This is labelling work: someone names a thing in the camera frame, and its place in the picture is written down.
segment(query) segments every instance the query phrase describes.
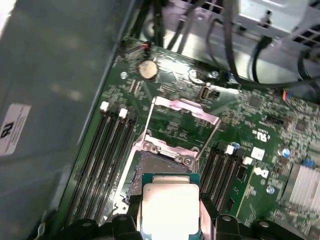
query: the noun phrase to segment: heatsink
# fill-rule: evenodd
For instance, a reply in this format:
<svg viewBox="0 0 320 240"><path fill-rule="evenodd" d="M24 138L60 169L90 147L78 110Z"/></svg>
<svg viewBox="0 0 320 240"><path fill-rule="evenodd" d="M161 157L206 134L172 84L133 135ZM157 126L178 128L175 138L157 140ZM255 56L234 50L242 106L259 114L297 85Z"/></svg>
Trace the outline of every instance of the heatsink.
<svg viewBox="0 0 320 240"><path fill-rule="evenodd" d="M320 213L320 172L295 164L282 199L289 203Z"/></svg>

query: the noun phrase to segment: metal side panel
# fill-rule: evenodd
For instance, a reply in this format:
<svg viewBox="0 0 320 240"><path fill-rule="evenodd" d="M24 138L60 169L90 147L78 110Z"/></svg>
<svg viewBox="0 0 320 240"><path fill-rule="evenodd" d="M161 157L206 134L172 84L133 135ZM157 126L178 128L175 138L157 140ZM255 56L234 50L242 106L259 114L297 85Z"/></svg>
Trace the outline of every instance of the metal side panel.
<svg viewBox="0 0 320 240"><path fill-rule="evenodd" d="M59 205L134 4L16 2L0 39L1 239L25 239ZM28 114L12 113L12 104ZM4 139L16 147L6 152Z"/></svg>

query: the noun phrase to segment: gray metal panel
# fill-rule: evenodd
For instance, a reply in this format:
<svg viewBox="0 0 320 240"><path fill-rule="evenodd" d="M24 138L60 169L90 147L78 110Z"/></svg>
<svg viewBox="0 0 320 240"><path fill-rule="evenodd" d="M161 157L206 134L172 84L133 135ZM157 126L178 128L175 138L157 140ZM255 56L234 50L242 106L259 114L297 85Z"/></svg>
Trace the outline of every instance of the gray metal panel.
<svg viewBox="0 0 320 240"><path fill-rule="evenodd" d="M0 157L1 239L26 238L58 206L134 2L17 1L0 39L0 124L11 103L32 107Z"/></svg>
<svg viewBox="0 0 320 240"><path fill-rule="evenodd" d="M166 28L166 36L164 39L165 46L167 46L168 42L173 37L180 16L189 6L188 3L181 0L172 1L175 4L167 7L163 11L164 25ZM203 8L198 8L196 10L194 22L192 23L190 34L185 44L184 51L182 52L183 55L212 63L208 56L208 49L205 45L205 36L208 32L212 16L216 17L217 15ZM141 34L142 39L145 40L145 35L148 36L151 34L151 26L152 24L145 25L143 34ZM258 39L260 38L256 35L252 35L251 33L233 35L235 63L239 75L243 78L251 79L252 54L258 43ZM218 61L220 61L224 66L228 66L225 55L223 28L219 26L219 24L216 24L213 29L210 42L214 55ZM180 40L177 41L172 50L177 51L179 44ZM298 56L300 50L304 49L303 45L301 46L302 48L297 48L296 43L288 39L275 39L273 43L264 49L259 56L257 74L260 82L272 84L296 81L299 77L297 73ZM305 67L311 76L317 76L320 73L319 64L306 60ZM300 98L311 101L315 100L315 91L309 85L292 87L290 90Z"/></svg>

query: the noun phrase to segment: motherboard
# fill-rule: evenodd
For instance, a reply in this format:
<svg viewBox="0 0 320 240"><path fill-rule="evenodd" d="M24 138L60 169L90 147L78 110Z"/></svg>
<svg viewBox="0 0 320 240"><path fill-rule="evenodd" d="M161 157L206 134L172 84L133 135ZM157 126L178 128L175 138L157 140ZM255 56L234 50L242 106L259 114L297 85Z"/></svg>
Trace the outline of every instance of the motherboard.
<svg viewBox="0 0 320 240"><path fill-rule="evenodd" d="M128 38L105 81L55 228L103 224L143 173L199 173L220 213L320 237L320 109L277 89Z"/></svg>

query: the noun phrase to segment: capacitor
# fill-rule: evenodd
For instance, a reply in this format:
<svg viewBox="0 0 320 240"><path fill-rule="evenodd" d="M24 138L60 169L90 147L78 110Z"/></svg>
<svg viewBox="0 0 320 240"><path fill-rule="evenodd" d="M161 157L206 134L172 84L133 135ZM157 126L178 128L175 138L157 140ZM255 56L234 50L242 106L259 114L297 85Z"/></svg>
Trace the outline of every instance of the capacitor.
<svg viewBox="0 0 320 240"><path fill-rule="evenodd" d="M275 193L275 188L273 187L273 186L268 186L267 188L266 188L266 192L268 193L268 194L274 194Z"/></svg>
<svg viewBox="0 0 320 240"><path fill-rule="evenodd" d="M234 147L234 149L239 149L239 148L240 148L240 144L237 143L237 142L233 142L233 143L231 144L231 146Z"/></svg>
<svg viewBox="0 0 320 240"><path fill-rule="evenodd" d="M290 157L290 150L288 148L281 148L278 150L278 154L282 157L288 158Z"/></svg>
<svg viewBox="0 0 320 240"><path fill-rule="evenodd" d="M307 168L312 168L312 169L316 167L315 160L310 159L310 158L306 158L305 160L303 160L302 165Z"/></svg>

